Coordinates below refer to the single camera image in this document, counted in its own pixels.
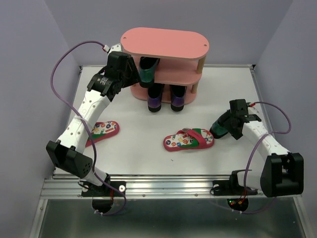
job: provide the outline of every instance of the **flip-flop strap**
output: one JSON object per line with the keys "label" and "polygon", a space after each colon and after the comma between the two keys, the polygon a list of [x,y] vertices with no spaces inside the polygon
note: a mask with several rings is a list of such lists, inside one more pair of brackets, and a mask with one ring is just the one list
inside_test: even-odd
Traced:
{"label": "flip-flop strap", "polygon": [[184,128],[183,132],[185,132],[186,134],[192,136],[194,138],[194,140],[196,140],[198,142],[199,146],[203,146],[203,145],[207,144],[207,142],[205,141],[205,139],[201,135],[201,129],[198,129],[198,128],[194,128],[194,129]]}

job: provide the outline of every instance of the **white table surface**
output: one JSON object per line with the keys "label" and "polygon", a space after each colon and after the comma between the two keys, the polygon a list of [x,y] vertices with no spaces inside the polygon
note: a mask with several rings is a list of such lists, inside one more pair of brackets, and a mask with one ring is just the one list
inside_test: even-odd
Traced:
{"label": "white table surface", "polygon": [[[101,67],[84,67],[74,106],[79,108],[87,84]],[[230,135],[215,141],[204,150],[168,152],[163,139],[184,127],[204,128],[229,109],[229,101],[258,101],[248,68],[205,67],[194,102],[176,113],[170,104],[162,104],[158,113],[148,111],[147,102],[134,98],[130,88],[123,89],[101,114],[98,121],[114,120],[120,125],[118,135],[102,140],[97,146],[97,167],[112,175],[227,175],[245,169],[253,148],[247,138],[235,140]],[[264,120],[261,107],[259,116]],[[85,155],[93,158],[92,147]],[[264,161],[256,153],[251,169],[261,171]],[[56,169],[55,174],[66,174]]]}

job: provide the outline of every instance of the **green boot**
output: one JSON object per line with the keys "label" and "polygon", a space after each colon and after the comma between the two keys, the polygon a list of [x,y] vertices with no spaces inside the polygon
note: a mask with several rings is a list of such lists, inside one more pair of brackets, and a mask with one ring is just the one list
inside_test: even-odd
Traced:
{"label": "green boot", "polygon": [[159,58],[141,57],[139,74],[141,78],[140,85],[143,88],[149,88],[154,84],[155,68],[159,64]]}

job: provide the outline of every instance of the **purple boot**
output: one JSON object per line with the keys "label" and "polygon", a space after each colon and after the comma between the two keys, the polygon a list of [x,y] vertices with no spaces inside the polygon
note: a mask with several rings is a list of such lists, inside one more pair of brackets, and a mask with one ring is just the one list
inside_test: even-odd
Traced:
{"label": "purple boot", "polygon": [[150,112],[156,113],[161,109],[164,84],[155,83],[148,89],[148,108]]}
{"label": "purple boot", "polygon": [[185,105],[185,95],[186,95],[185,86],[171,85],[170,86],[170,107],[175,112],[180,112],[183,110]]}

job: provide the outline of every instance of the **wooden post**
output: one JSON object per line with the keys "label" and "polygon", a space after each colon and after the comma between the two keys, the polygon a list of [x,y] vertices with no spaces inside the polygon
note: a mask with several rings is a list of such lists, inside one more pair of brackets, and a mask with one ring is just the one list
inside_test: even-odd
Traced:
{"label": "wooden post", "polygon": [[190,91],[191,93],[197,93],[197,87],[198,87],[198,83],[195,83],[193,86],[192,86],[192,90]]}
{"label": "wooden post", "polygon": [[[200,60],[198,60],[196,73],[200,74],[200,73],[203,72],[205,60],[206,60],[206,56],[204,56],[203,58],[201,58]],[[198,83],[199,83],[199,82],[195,83],[195,84],[192,86],[191,93],[197,93]]]}
{"label": "wooden post", "polygon": [[200,60],[198,60],[196,73],[202,73],[203,72],[205,60],[206,60],[206,56],[201,58]]}

